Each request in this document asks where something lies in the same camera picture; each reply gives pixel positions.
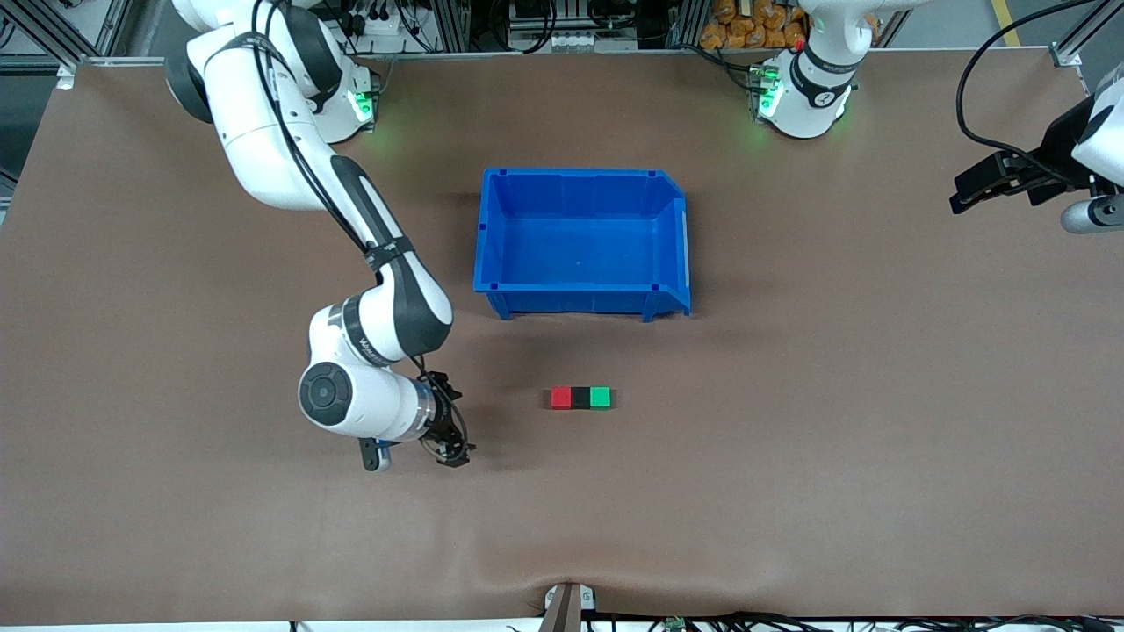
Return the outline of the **blue plastic storage bin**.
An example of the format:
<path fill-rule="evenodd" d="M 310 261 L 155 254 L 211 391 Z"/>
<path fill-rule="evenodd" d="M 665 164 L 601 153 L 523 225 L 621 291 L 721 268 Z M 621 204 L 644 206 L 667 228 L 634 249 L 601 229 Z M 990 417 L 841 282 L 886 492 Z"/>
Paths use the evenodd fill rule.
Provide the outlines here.
<path fill-rule="evenodd" d="M 686 195 L 661 169 L 486 169 L 473 289 L 531 313 L 689 316 Z"/>

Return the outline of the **orange bag pile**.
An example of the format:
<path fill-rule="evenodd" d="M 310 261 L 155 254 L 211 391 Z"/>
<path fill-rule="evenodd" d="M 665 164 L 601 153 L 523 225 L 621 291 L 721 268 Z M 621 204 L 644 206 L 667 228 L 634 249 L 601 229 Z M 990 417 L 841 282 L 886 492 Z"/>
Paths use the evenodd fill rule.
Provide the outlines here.
<path fill-rule="evenodd" d="M 800 49 L 810 16 L 795 0 L 713 0 L 703 49 Z"/>

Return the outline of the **white power strip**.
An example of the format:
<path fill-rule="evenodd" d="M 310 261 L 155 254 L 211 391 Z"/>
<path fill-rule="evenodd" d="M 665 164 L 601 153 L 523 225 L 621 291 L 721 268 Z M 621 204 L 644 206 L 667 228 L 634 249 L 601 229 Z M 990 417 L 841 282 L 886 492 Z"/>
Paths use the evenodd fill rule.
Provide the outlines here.
<path fill-rule="evenodd" d="M 374 37 L 390 39 L 406 35 L 406 26 L 398 12 L 397 4 L 390 0 L 368 0 L 366 3 L 352 4 L 348 12 L 341 15 L 342 28 L 352 39 Z"/>

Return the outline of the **aluminium frame profile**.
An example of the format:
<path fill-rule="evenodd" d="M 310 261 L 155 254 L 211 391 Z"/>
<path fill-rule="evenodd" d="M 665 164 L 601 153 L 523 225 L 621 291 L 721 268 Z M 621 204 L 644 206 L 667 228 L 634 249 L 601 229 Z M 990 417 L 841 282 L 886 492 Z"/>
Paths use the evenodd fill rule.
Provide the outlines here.
<path fill-rule="evenodd" d="M 1055 67 L 1079 67 L 1084 63 L 1080 51 L 1093 40 L 1093 36 L 1117 13 L 1124 11 L 1124 0 L 1091 0 L 1089 10 L 1077 20 L 1071 28 L 1052 40 L 1050 53 Z"/>
<path fill-rule="evenodd" d="M 93 54 L 89 40 L 46 0 L 0 0 L 0 16 L 40 49 L 31 60 L 0 61 L 0 75 L 45 75 L 54 60 L 55 88 L 72 90 L 76 69 Z"/>

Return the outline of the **metal table clamp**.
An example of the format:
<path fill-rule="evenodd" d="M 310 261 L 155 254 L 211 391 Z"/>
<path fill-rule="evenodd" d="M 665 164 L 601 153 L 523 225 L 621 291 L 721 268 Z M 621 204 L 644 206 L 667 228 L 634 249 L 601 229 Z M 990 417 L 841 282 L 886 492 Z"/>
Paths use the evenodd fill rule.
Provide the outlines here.
<path fill-rule="evenodd" d="M 584 615 L 595 613 L 595 590 L 591 585 L 561 583 L 544 597 L 545 612 L 538 632 L 595 632 Z"/>

